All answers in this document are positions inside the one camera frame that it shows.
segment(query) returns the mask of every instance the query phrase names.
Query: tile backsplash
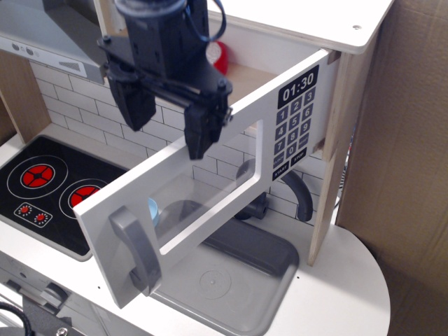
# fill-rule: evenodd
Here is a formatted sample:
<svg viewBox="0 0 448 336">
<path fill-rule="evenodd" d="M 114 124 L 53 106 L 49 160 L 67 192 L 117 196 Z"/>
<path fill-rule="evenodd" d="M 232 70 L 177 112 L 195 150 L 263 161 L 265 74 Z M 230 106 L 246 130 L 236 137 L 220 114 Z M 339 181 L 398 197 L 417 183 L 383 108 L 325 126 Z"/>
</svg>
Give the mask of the tile backsplash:
<svg viewBox="0 0 448 336">
<path fill-rule="evenodd" d="M 148 158 L 183 136 L 183 111 L 156 99 L 156 114 L 143 129 L 132 131 L 116 107 L 108 84 L 99 85 L 67 73 L 30 62 L 53 123 L 114 148 Z M 235 179 L 238 167 L 252 158 L 253 137 L 240 134 L 225 146 L 211 148 L 193 168 L 195 179 L 220 187 Z M 313 225 L 321 194 L 326 163 L 317 152 L 295 167 L 307 184 L 314 204 Z M 297 200 L 292 190 L 276 181 L 269 193 L 269 208 L 295 217 Z"/>
</svg>

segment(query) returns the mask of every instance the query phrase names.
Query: sink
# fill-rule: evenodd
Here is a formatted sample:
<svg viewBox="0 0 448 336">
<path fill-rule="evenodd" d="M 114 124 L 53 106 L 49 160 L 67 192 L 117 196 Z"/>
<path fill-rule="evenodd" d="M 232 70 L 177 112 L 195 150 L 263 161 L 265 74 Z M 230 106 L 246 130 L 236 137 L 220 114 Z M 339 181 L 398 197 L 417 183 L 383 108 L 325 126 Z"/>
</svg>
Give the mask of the sink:
<svg viewBox="0 0 448 336">
<path fill-rule="evenodd" d="M 151 296 L 225 335 L 263 335 L 298 268 L 285 239 L 231 219 Z"/>
</svg>

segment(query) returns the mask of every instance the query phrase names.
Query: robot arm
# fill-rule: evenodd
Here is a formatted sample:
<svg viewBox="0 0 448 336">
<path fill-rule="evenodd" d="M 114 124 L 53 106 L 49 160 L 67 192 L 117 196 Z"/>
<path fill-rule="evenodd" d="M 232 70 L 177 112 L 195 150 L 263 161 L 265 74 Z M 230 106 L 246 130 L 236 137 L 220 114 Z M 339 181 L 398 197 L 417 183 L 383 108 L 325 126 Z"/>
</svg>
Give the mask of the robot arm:
<svg viewBox="0 0 448 336">
<path fill-rule="evenodd" d="M 185 142 L 191 160 L 202 159 L 230 121 L 232 84 L 207 60 L 207 0 L 115 0 L 129 38 L 105 36 L 112 95 L 126 123 L 141 129 L 155 114 L 155 97 L 185 109 Z"/>
</svg>

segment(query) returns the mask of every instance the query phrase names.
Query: door handle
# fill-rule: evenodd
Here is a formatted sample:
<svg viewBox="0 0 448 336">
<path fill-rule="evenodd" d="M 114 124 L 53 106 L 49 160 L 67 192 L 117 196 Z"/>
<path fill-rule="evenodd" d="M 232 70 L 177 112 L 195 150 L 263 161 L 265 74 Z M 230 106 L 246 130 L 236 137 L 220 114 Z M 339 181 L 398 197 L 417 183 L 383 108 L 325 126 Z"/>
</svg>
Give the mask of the door handle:
<svg viewBox="0 0 448 336">
<path fill-rule="evenodd" d="M 140 221 L 126 206 L 109 216 L 113 231 L 132 254 L 136 267 L 129 273 L 134 286 L 150 295 L 160 284 L 162 271 L 157 255 Z"/>
</svg>

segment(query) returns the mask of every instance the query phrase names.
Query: stovetop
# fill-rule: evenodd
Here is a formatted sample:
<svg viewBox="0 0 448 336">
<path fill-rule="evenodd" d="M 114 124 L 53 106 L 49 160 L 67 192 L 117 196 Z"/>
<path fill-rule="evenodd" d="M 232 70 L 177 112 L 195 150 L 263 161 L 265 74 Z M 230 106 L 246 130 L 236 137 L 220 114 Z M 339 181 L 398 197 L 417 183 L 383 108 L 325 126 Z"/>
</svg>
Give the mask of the stovetop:
<svg viewBox="0 0 448 336">
<path fill-rule="evenodd" d="M 45 136 L 0 168 L 0 218 L 76 258 L 90 256 L 73 207 L 126 172 Z"/>
</svg>

